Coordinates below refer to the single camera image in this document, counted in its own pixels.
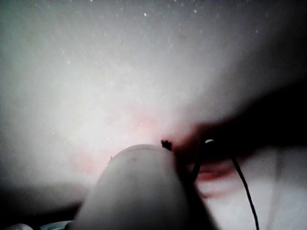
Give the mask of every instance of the red stain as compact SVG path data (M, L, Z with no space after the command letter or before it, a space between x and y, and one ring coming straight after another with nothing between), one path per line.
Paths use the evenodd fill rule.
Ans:
M102 154L93 154L89 150L80 148L70 155L70 165L74 171L90 176L98 176L110 160L110 152L102 151Z
M160 119L157 119L154 114L149 113L143 108L129 107L124 109L123 114L127 115L127 124L125 126L116 127L114 130L114 138L116 138L116 131L125 131L135 140L139 138L150 138L152 140L159 141L159 126L161 124ZM116 119L120 116L117 114L113 118L110 117L109 122L116 123ZM86 147L80 147L70 156L70 165L74 171L78 173L85 173L90 176L99 175L110 161L110 156L115 156L121 150L124 149L124 145L118 141L114 141L118 145L111 149L102 148L99 153L93 153Z

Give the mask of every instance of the white surface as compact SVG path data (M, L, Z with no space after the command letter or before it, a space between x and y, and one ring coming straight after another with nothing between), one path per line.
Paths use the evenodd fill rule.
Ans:
M179 141L195 123L225 118L294 81L297 67L285 72L279 59L257 53L287 25L292 8L2 1L1 189L28 191L17 199L28 213L72 204L125 147ZM305 229L307 157L299 153L306 150L281 150L276 179L278 151L242 166L260 227ZM233 181L240 185L238 176ZM243 186L204 202L221 229L254 229Z

